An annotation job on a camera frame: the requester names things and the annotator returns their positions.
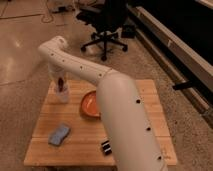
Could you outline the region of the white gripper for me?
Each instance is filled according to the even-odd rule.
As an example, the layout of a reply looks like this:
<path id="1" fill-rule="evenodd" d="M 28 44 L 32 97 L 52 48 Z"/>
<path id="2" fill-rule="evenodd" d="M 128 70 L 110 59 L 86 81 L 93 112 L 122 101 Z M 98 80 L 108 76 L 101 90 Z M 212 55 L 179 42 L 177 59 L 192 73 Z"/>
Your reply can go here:
<path id="1" fill-rule="evenodd" d="M 58 86 L 57 83 L 58 83 L 59 78 L 62 78 L 64 80 L 64 83 L 66 84 L 66 82 L 67 82 L 66 71 L 63 68 L 49 63 L 48 70 L 49 70 L 49 74 L 50 74 L 52 80 L 55 82 L 56 86 Z"/>

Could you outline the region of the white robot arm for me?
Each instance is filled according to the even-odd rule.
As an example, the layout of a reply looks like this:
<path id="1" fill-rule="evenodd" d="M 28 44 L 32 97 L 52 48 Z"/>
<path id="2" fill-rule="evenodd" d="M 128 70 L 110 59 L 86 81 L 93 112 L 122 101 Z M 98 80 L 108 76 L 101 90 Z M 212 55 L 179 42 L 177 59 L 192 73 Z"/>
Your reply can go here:
<path id="1" fill-rule="evenodd" d="M 127 74 L 66 52 L 56 36 L 38 47 L 49 63 L 96 87 L 96 99 L 118 171 L 168 171 L 136 81 Z"/>

